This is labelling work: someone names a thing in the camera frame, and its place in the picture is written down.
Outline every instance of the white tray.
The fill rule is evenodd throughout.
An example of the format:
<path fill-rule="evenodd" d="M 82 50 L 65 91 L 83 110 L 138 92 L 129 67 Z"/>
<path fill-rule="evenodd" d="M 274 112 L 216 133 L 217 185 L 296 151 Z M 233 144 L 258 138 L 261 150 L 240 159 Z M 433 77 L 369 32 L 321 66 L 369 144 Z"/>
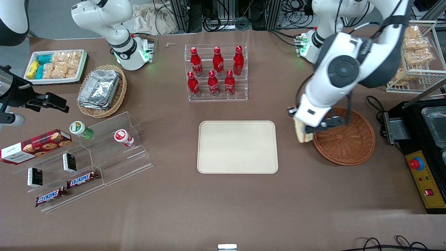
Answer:
<path fill-rule="evenodd" d="M 271 121 L 203 121 L 198 136 L 200 173 L 277 172 L 276 126 Z"/>
<path fill-rule="evenodd" d="M 53 85 L 53 84 L 66 84 L 66 83 L 72 83 L 72 82 L 78 82 L 83 73 L 83 69 L 85 66 L 85 62 L 87 60 L 87 52 L 84 50 L 79 50 L 82 52 L 81 60 L 79 62 L 78 71 L 76 73 L 76 77 L 74 78 L 67 78 L 67 79 L 30 79 L 26 76 L 26 72 L 28 72 L 29 67 L 31 66 L 31 63 L 37 58 L 39 55 L 45 55 L 45 54 L 53 54 L 54 52 L 69 52 L 72 50 L 47 50 L 47 51 L 36 51 L 33 52 L 31 55 L 31 59 L 28 62 L 28 66 L 26 67 L 25 75 L 23 76 L 24 79 L 28 80 L 29 82 L 33 83 L 33 85 Z"/>

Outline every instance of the small black box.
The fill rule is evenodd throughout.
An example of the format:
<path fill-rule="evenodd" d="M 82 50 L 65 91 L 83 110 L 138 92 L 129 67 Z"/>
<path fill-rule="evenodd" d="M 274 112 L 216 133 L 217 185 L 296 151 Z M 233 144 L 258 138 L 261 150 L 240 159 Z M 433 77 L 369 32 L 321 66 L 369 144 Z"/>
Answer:
<path fill-rule="evenodd" d="M 28 186 L 39 188 L 43 185 L 43 172 L 40 169 L 31 167 L 28 169 Z"/>
<path fill-rule="evenodd" d="M 63 170 L 67 172 L 76 172 L 76 158 L 69 154 L 65 153 L 63 155 Z"/>

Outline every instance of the snack box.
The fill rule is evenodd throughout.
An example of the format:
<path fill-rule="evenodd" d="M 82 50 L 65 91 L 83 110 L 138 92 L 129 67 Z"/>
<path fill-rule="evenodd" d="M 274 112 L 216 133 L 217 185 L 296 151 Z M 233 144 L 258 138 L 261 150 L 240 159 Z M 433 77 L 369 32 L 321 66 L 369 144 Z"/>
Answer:
<path fill-rule="evenodd" d="M 70 52 L 72 50 L 48 50 L 48 51 L 36 51 L 31 54 L 31 58 L 29 59 L 28 66 L 26 67 L 26 72 L 28 72 L 28 69 L 31 67 L 31 64 L 34 60 L 38 58 L 39 55 L 47 55 L 47 54 L 53 54 L 54 52 Z M 78 70 L 76 72 L 76 77 L 74 78 L 64 78 L 64 79 L 30 79 L 25 72 L 25 75 L 23 76 L 24 79 L 28 80 L 29 82 L 33 83 L 34 86 L 36 85 L 58 85 L 58 84 L 78 84 L 81 79 L 83 80 L 83 76 L 85 74 L 85 68 L 87 66 L 88 61 L 88 55 L 87 52 L 81 49 L 78 49 L 78 51 L 82 52 L 81 59 L 79 62 Z"/>
<path fill-rule="evenodd" d="M 1 150 L 0 161 L 18 165 L 72 143 L 71 136 L 59 129 L 22 141 Z"/>

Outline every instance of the cookie box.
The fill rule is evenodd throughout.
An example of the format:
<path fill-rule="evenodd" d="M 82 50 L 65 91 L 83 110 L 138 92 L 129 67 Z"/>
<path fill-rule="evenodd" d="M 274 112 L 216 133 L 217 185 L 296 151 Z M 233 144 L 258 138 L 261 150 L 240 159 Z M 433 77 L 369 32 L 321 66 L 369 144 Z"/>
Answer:
<path fill-rule="evenodd" d="M 71 144 L 71 136 L 59 129 L 33 137 L 1 150 L 0 161 L 18 165 Z"/>

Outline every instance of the yellow snack package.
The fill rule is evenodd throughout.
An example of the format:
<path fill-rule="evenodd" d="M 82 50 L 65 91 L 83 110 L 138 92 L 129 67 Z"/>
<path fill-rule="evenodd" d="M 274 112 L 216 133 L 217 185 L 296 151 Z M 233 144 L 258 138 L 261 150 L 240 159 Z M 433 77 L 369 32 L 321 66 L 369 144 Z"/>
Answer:
<path fill-rule="evenodd" d="M 34 79 L 36 76 L 37 69 L 39 68 L 40 64 L 37 62 L 37 60 L 34 60 L 31 65 L 29 66 L 28 71 L 26 72 L 26 76 L 30 79 Z"/>

